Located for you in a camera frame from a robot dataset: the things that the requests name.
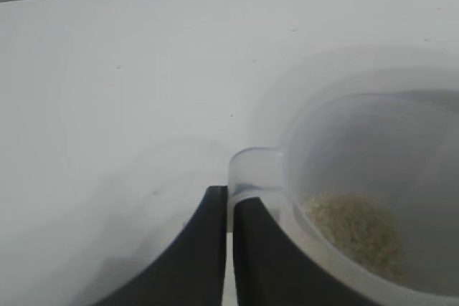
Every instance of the translucent plastic cup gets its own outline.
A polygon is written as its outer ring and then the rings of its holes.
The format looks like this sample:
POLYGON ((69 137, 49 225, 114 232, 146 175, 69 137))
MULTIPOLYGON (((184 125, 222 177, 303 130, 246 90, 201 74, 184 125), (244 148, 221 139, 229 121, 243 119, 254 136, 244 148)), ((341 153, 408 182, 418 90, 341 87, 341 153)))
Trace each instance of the translucent plastic cup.
POLYGON ((250 148, 230 163, 231 202, 282 193, 327 272, 382 305, 459 305, 459 117, 442 90, 349 92, 308 107, 279 148, 250 148), (406 282, 344 256, 304 207, 313 196, 352 193, 394 217, 406 282))

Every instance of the cup handle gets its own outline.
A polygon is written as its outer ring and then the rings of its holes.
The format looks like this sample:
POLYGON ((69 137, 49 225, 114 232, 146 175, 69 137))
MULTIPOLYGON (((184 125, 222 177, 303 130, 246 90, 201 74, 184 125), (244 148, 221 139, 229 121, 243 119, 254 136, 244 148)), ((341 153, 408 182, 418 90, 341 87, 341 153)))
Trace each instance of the cup handle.
POLYGON ((231 159, 228 180, 228 231, 232 231, 233 210, 236 204, 282 190, 283 157, 283 152, 278 148, 247 148, 231 159))

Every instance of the rice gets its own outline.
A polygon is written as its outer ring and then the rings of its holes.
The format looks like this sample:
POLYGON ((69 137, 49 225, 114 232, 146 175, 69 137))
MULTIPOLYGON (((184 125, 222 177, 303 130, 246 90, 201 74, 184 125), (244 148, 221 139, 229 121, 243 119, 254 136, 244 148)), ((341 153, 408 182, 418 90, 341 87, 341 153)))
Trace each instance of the rice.
POLYGON ((314 196, 306 214, 322 235, 368 271, 396 283, 404 280, 404 255, 390 212, 357 194, 314 196))

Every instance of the black object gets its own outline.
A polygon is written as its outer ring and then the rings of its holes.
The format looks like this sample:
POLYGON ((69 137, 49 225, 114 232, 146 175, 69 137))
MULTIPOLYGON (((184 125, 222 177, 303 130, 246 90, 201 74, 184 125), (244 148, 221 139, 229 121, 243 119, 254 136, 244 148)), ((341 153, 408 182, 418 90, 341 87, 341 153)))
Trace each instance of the black object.
POLYGON ((259 198, 236 205, 233 231, 239 306, 377 306, 307 258, 259 198))
POLYGON ((226 262, 227 187, 210 186, 171 246, 93 306, 218 306, 226 262))

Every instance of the white table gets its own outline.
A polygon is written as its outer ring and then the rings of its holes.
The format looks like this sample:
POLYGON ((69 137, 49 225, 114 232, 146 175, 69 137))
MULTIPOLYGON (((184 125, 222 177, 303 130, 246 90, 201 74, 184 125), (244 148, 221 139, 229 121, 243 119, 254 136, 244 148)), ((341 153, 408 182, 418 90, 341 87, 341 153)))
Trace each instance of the white table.
POLYGON ((0 304, 125 282, 316 91, 388 59, 456 68, 458 22, 458 0, 0 4, 0 304))

